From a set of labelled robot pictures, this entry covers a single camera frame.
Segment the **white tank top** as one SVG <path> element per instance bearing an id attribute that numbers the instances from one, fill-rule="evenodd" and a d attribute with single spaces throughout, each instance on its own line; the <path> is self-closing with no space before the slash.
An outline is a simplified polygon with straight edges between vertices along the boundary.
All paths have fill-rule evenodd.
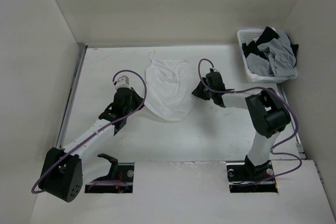
<path id="1" fill-rule="evenodd" d="M 145 106 L 167 122 L 182 122 L 195 102 L 191 97 L 192 75 L 186 60 L 160 59 L 149 52 L 150 65 L 145 70 L 147 96 Z"/>

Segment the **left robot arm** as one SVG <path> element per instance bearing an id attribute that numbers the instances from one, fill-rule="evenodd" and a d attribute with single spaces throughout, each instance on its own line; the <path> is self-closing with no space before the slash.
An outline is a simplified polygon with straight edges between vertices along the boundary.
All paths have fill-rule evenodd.
<path id="1" fill-rule="evenodd" d="M 109 136 L 126 125 L 127 118 L 142 109 L 144 99 L 133 88 L 116 88 L 113 102 L 98 116 L 93 126 L 63 148 L 51 148 L 45 157 L 33 194 L 49 193 L 65 202 L 73 201 L 84 181 L 84 160 Z"/>

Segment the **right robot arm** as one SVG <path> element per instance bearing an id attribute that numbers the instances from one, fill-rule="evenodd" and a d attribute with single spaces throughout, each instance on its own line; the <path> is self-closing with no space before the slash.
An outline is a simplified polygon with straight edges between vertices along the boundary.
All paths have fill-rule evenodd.
<path id="1" fill-rule="evenodd" d="M 284 101 L 270 88 L 255 87 L 247 90 L 226 89 L 222 76 L 214 68 L 192 91 L 192 95 L 212 100 L 221 108 L 247 110 L 255 129 L 252 147 L 245 157 L 244 175 L 257 179 L 268 164 L 275 140 L 291 122 L 291 116 Z"/>

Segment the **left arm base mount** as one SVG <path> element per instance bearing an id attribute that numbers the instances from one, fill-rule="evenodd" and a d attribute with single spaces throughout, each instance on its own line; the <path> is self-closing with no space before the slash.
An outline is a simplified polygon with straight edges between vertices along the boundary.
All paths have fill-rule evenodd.
<path id="1" fill-rule="evenodd" d="M 133 193 L 134 163 L 120 163 L 117 158 L 101 153 L 84 173 L 86 194 Z"/>

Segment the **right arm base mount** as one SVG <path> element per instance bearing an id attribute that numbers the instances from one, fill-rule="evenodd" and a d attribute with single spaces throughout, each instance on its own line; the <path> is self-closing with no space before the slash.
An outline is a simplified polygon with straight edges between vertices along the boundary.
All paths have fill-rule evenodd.
<path id="1" fill-rule="evenodd" d="M 254 167 L 245 162 L 227 163 L 227 179 L 231 193 L 277 193 L 276 180 L 263 181 L 274 175 L 271 162 Z"/>

